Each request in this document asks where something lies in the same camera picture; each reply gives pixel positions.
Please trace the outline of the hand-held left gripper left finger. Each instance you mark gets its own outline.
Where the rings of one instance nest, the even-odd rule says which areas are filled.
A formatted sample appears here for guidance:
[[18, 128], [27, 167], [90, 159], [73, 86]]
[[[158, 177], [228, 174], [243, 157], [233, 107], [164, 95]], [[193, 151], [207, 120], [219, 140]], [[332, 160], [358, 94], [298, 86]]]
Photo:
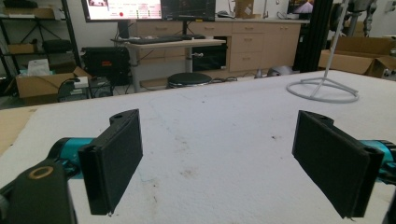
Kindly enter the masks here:
[[49, 151], [66, 177], [82, 179], [93, 215], [112, 214], [143, 157], [137, 109], [109, 118], [109, 126], [96, 137], [65, 137]]

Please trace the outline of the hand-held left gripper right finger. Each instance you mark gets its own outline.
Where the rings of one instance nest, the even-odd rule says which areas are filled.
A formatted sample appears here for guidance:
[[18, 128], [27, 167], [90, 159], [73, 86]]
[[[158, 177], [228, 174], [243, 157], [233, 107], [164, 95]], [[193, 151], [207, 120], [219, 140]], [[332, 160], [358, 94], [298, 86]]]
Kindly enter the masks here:
[[[363, 217], [376, 181], [396, 186], [396, 145], [357, 140], [333, 119], [299, 111], [292, 155], [340, 217]], [[396, 190], [386, 213], [396, 218]]]

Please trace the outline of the black computer case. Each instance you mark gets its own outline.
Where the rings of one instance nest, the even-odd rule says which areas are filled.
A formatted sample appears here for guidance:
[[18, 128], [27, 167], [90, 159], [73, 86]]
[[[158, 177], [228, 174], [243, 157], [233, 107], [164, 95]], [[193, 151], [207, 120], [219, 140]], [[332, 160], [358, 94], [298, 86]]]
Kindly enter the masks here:
[[106, 77], [112, 86], [130, 83], [130, 54], [125, 47], [91, 47], [81, 50], [84, 69], [93, 77]]

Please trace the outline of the open cardboard box with tissue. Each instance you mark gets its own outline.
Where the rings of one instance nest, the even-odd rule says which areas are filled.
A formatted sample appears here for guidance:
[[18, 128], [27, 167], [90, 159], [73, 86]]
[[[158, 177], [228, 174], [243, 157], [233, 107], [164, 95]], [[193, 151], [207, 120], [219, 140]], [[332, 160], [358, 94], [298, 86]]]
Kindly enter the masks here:
[[20, 73], [16, 77], [19, 97], [26, 105], [56, 103], [61, 84], [75, 77], [92, 78], [73, 62], [51, 64], [46, 75], [30, 76], [27, 73]]

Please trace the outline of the white table cloth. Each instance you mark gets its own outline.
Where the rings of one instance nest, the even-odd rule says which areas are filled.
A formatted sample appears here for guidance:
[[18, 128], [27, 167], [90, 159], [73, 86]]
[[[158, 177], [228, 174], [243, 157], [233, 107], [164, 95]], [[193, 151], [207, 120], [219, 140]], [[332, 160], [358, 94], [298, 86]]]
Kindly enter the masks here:
[[115, 213], [92, 215], [84, 183], [70, 181], [80, 224], [380, 224], [392, 186], [375, 186], [364, 217], [343, 219], [292, 156], [302, 110], [358, 139], [396, 143], [396, 82], [331, 78], [357, 90], [358, 101], [305, 100], [288, 93], [283, 76], [42, 105], [0, 155], [0, 187], [57, 140], [94, 137], [113, 115], [138, 109], [143, 158]]

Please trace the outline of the large open cardboard box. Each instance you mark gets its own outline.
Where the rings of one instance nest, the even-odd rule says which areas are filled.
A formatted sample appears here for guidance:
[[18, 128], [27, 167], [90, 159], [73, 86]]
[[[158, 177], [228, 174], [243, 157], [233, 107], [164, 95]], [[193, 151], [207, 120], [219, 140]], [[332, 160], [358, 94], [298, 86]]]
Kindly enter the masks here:
[[342, 36], [334, 47], [332, 70], [382, 78], [384, 72], [396, 72], [396, 57], [390, 52], [396, 41], [383, 37]]

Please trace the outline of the black round stool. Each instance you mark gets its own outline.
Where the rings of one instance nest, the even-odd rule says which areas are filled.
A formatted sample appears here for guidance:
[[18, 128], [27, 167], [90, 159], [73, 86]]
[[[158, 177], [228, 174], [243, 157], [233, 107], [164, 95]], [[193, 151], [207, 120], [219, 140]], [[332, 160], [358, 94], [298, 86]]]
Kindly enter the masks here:
[[201, 73], [177, 73], [167, 79], [169, 88], [194, 87], [209, 84], [212, 77]]

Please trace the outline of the black keyboard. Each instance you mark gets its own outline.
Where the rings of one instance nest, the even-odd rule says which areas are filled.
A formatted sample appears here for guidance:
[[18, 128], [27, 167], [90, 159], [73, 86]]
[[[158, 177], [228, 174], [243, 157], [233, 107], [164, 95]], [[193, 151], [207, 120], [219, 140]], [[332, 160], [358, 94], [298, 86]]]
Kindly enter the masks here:
[[167, 43], [181, 41], [182, 38], [178, 36], [166, 36], [166, 37], [137, 37], [128, 39], [127, 42], [136, 45], [147, 45], [147, 44], [157, 44], [157, 43]]

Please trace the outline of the light wooden standing desk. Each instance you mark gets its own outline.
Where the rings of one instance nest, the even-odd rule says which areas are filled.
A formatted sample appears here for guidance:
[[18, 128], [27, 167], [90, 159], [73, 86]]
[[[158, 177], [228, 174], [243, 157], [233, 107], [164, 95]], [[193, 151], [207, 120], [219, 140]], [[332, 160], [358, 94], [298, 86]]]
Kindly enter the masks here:
[[130, 65], [132, 73], [132, 82], [134, 86], [134, 92], [141, 92], [140, 82], [147, 80], [149, 77], [143, 74], [144, 69], [139, 68], [140, 62], [137, 60], [139, 52], [141, 50], [168, 50], [168, 49], [184, 49], [185, 53], [182, 58], [182, 63], [167, 63], [163, 64], [163, 70], [155, 72], [155, 69], [159, 69], [160, 66], [155, 63], [153, 68], [147, 71], [151, 76], [164, 77], [165, 75], [173, 75], [175, 73], [191, 73], [192, 72], [192, 49], [198, 47], [213, 47], [224, 44], [224, 40], [218, 39], [192, 39], [192, 40], [179, 40], [174, 42], [162, 42], [162, 43], [151, 43], [145, 45], [134, 44], [128, 40], [115, 39], [116, 44], [121, 44], [129, 50], [130, 54]]

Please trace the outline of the wooden drawer cabinet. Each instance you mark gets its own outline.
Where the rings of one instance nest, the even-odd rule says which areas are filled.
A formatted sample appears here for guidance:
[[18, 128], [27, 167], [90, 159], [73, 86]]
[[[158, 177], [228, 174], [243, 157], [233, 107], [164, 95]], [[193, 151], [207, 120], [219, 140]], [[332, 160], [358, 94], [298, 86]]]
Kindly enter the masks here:
[[[206, 68], [209, 75], [239, 74], [274, 66], [293, 66], [302, 21], [267, 19], [216, 19], [216, 21], [192, 21], [188, 34], [206, 38], [226, 37], [226, 63], [220, 68]], [[179, 34], [181, 21], [138, 21], [134, 35]], [[175, 47], [176, 43], [150, 45], [151, 49], [132, 49], [136, 65], [168, 63], [181, 60], [181, 52], [187, 47]]]

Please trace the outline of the black metal shelf rack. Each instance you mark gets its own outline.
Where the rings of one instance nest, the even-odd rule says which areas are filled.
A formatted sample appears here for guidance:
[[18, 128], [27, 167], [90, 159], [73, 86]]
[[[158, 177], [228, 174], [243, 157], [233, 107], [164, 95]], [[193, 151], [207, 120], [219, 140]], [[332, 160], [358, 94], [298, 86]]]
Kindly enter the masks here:
[[0, 95], [17, 94], [16, 76], [36, 59], [59, 73], [81, 65], [68, 0], [0, 0]]

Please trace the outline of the computer monitor with bright screen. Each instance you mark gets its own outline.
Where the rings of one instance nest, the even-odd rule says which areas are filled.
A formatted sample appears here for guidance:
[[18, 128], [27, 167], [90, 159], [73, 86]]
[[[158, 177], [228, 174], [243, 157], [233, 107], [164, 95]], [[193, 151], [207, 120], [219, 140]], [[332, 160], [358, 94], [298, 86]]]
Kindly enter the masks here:
[[158, 20], [161, 0], [81, 0], [86, 21]]

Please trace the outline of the computer monitor with dark screen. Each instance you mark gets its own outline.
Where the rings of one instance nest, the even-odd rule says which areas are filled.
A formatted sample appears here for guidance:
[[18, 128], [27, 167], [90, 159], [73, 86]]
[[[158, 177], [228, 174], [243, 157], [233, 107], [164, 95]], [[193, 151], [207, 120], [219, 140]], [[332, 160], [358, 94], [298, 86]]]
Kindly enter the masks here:
[[213, 21], [216, 0], [161, 0], [161, 8], [167, 21]]

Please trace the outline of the small cardboard box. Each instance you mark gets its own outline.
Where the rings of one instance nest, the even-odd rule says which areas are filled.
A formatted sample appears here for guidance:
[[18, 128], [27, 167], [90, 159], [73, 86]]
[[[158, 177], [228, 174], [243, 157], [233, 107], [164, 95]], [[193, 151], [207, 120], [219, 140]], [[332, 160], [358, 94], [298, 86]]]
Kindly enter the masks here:
[[259, 13], [254, 11], [254, 0], [235, 0], [235, 17], [239, 19], [258, 19]]

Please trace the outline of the black aluminium frame post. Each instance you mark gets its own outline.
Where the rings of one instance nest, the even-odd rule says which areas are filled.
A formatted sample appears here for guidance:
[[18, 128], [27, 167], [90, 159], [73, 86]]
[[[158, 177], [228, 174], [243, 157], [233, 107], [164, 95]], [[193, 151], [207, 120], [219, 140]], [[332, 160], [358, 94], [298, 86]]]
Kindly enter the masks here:
[[303, 53], [299, 57], [298, 70], [301, 73], [318, 69], [320, 53], [327, 39], [332, 3], [333, 0], [314, 0], [309, 30], [303, 41]]

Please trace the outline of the wall monitor with colourful screen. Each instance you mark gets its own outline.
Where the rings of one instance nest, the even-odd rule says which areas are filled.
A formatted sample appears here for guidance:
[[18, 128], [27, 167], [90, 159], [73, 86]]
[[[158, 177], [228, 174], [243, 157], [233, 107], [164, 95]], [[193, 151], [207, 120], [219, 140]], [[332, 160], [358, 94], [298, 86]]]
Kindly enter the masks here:
[[309, 14], [313, 11], [315, 0], [289, 0], [289, 14]]

